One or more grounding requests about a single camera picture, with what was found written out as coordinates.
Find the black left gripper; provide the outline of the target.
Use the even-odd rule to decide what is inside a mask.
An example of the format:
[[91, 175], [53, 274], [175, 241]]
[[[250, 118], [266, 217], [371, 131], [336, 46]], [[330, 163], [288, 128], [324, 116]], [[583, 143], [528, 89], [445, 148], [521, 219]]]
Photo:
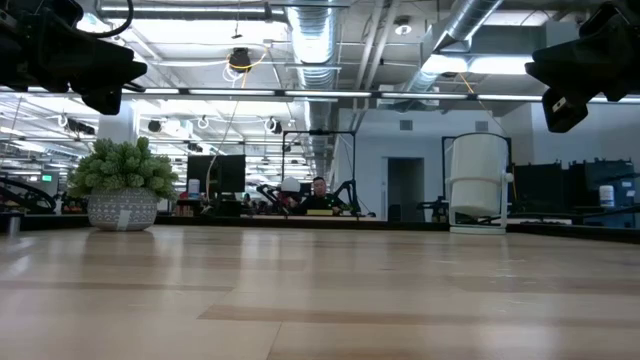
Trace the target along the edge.
[[88, 107], [103, 115], [118, 115], [120, 87], [148, 70], [144, 62], [135, 60], [131, 49], [76, 37], [69, 44], [69, 81], [49, 69], [53, 55], [70, 40], [69, 29], [74, 30], [82, 16], [82, 9], [0, 9], [0, 86], [14, 91], [41, 87], [64, 93], [70, 84], [75, 92], [88, 92], [82, 95]]

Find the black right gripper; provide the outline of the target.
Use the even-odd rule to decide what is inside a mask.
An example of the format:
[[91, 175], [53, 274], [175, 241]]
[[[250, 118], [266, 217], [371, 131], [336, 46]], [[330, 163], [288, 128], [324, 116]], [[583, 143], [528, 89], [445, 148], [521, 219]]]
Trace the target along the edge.
[[582, 25], [582, 38], [536, 50], [524, 68], [555, 91], [542, 96], [551, 133], [567, 133], [588, 116], [585, 104], [568, 100], [639, 93], [640, 0], [605, 0]]

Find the black cabinet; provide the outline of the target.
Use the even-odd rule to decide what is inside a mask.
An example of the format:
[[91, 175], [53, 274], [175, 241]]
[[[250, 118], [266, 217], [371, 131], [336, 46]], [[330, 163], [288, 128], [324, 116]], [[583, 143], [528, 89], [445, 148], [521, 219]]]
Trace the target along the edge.
[[[635, 228], [640, 216], [636, 182], [640, 180], [629, 160], [561, 162], [517, 165], [510, 189], [512, 215], [534, 218], [564, 218], [575, 225]], [[598, 189], [615, 187], [615, 207], [602, 208]]]

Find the green plant in patterned pot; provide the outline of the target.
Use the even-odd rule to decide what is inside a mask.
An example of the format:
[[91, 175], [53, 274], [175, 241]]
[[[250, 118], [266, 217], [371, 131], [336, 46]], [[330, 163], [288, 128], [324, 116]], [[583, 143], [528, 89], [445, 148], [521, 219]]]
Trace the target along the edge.
[[99, 139], [68, 178], [73, 197], [87, 200], [92, 226], [104, 231], [142, 231], [154, 224], [162, 200], [177, 198], [171, 159], [154, 154], [149, 139], [116, 143]]

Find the white cylindrical lamp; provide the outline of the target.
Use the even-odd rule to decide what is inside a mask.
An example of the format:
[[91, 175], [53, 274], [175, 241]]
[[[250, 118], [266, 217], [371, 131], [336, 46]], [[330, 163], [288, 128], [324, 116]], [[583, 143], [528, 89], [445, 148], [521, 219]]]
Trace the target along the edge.
[[446, 180], [449, 230], [457, 234], [504, 235], [508, 186], [513, 175], [507, 138], [486, 132], [453, 139]]

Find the black computer monitor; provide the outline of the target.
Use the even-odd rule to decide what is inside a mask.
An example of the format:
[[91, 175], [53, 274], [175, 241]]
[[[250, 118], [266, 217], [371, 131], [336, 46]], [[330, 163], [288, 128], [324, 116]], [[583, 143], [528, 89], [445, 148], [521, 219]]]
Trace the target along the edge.
[[245, 176], [244, 155], [189, 156], [187, 160], [187, 179], [200, 182], [200, 193], [244, 192]]

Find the person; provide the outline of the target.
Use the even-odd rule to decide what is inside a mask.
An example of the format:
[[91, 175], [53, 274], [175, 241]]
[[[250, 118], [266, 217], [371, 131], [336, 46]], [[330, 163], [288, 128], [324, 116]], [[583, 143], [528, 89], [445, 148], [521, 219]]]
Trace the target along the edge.
[[305, 215], [309, 210], [331, 210], [333, 215], [340, 215], [346, 204], [327, 190], [323, 177], [315, 177], [312, 181], [312, 194], [295, 207], [296, 214]]

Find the black frame light bar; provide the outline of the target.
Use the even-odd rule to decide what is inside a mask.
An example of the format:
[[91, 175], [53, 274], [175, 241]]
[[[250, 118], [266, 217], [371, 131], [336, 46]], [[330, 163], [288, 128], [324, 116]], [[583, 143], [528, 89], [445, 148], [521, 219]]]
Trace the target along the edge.
[[[0, 97], [64, 97], [81, 98], [82, 94], [75, 92], [55, 93], [42, 87], [31, 87], [26, 91], [16, 91], [9, 87], [0, 86]], [[481, 102], [522, 102], [540, 103], [541, 95], [508, 95], [508, 94], [479, 94], [479, 93], [413, 93], [394, 91], [307, 91], [284, 89], [249, 89], [249, 88], [146, 88], [122, 89], [122, 100], [150, 99], [150, 100], [240, 100], [240, 101], [275, 101], [276, 99], [302, 100], [317, 98], [319, 100], [356, 99], [383, 101], [481, 101]]]

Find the silver air duct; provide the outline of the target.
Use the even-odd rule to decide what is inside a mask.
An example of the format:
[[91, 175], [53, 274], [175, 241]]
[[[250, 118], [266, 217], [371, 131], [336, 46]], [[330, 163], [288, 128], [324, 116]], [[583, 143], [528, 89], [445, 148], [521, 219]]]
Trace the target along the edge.
[[437, 78], [453, 69], [446, 69], [453, 60], [441, 51], [467, 53], [472, 38], [504, 0], [456, 0], [445, 19], [429, 26], [422, 38], [420, 55], [423, 60], [414, 75], [402, 85], [401, 92], [427, 92]]
[[[307, 91], [334, 90], [338, 70], [336, 60], [338, 10], [328, 4], [333, 0], [307, 0], [312, 5], [288, 7], [291, 46], [298, 68], [299, 87]], [[331, 105], [328, 100], [305, 98], [305, 123], [308, 130], [328, 130]], [[326, 136], [311, 136], [309, 151], [314, 160], [324, 160]]]

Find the black curved rail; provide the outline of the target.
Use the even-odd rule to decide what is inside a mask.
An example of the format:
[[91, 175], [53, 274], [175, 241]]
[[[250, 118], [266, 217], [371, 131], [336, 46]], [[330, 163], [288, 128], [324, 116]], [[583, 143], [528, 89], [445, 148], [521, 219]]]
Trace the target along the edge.
[[0, 213], [48, 215], [56, 212], [55, 199], [27, 183], [0, 175]]

